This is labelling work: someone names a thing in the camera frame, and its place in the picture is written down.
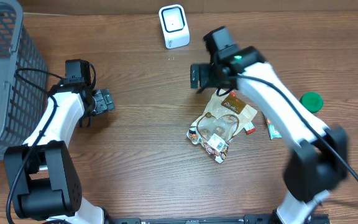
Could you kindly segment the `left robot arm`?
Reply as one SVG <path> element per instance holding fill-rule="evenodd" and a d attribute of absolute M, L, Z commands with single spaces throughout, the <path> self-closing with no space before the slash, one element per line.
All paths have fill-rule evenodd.
<path fill-rule="evenodd" d="M 96 70 L 86 60 L 65 62 L 65 76 L 50 90 L 27 80 L 47 96 L 47 108 L 32 134 L 7 148 L 4 166 L 9 182 L 6 219 L 12 212 L 44 223 L 112 223 L 105 208 L 82 195 L 80 178 L 68 151 L 76 126 L 115 108 L 107 89 L 97 90 Z"/>

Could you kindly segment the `teal orange soup packet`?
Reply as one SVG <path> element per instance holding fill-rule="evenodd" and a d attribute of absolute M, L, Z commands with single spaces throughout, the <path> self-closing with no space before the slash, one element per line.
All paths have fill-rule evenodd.
<path fill-rule="evenodd" d="M 277 129 L 275 128 L 275 126 L 273 125 L 273 123 L 271 122 L 271 120 L 268 119 L 268 117 L 265 116 L 265 121 L 267 124 L 267 129 L 268 129 L 268 133 L 270 136 L 270 139 L 279 139 L 282 136 L 280 135 L 280 133 L 277 131 Z"/>

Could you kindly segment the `green white cup container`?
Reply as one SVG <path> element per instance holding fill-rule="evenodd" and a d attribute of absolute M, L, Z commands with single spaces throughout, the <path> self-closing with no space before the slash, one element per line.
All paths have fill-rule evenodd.
<path fill-rule="evenodd" d="M 310 112 L 317 113 L 324 105 L 323 98 L 316 92 L 307 92 L 300 98 L 300 103 Z"/>

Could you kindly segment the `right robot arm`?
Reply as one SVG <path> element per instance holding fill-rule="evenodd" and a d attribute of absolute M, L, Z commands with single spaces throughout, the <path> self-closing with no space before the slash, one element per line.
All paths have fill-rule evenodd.
<path fill-rule="evenodd" d="M 210 62 L 191 65 L 191 87 L 217 88 L 219 95 L 239 90 L 271 120 L 291 152 L 283 202 L 270 215 L 245 215 L 244 223 L 329 223 L 314 211 L 350 172 L 345 130 L 331 129 L 309 112 L 264 56 L 253 46 L 240 49 L 226 27 L 203 40 Z"/>

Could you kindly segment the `red snack packet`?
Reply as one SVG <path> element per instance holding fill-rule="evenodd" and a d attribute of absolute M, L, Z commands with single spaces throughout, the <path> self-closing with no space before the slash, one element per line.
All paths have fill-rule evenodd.
<path fill-rule="evenodd" d="M 230 91 L 229 93 L 230 95 L 232 96 L 236 96 L 235 92 L 234 91 Z M 253 125 L 253 123 L 250 121 L 249 123 L 247 123 L 245 126 L 244 126 L 244 130 L 246 132 L 246 134 L 251 134 L 255 131 L 255 126 Z"/>

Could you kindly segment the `white brown snack bag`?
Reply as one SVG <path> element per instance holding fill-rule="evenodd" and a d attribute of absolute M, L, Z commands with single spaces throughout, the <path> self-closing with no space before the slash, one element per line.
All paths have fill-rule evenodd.
<path fill-rule="evenodd" d="M 229 145 L 257 114 L 257 110 L 239 99 L 234 91 L 217 90 L 203 114 L 192 122 L 186 136 L 194 145 L 201 145 L 217 163 L 227 157 Z"/>

